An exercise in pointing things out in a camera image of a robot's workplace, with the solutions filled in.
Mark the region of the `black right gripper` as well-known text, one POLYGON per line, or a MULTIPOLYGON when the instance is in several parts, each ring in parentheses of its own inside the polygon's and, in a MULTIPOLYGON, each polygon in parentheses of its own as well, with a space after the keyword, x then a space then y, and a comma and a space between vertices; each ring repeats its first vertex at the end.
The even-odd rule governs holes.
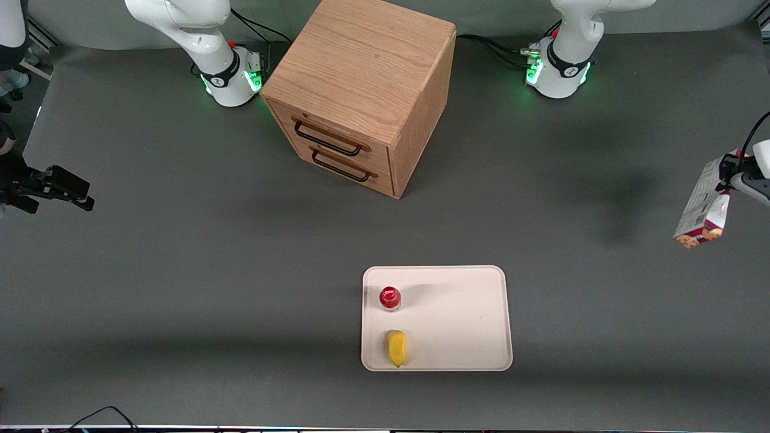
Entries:
POLYGON ((90 183, 79 176, 51 165, 41 171, 30 167, 19 152, 1 156, 1 205, 13 206, 25 213, 35 214, 39 208, 36 197, 66 201, 93 211, 94 199, 89 197, 90 183))

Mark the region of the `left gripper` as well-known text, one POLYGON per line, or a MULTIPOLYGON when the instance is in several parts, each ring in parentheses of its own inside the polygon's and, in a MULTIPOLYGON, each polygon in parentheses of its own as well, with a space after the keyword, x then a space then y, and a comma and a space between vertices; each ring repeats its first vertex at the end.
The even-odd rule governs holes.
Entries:
MULTIPOLYGON (((770 140, 762 140, 753 144, 753 157, 758 169, 765 179, 770 178, 770 140)), ((732 184, 729 177, 751 170, 753 157, 724 154, 719 163, 719 176, 725 177, 719 181, 715 191, 719 194, 730 194, 732 184)))

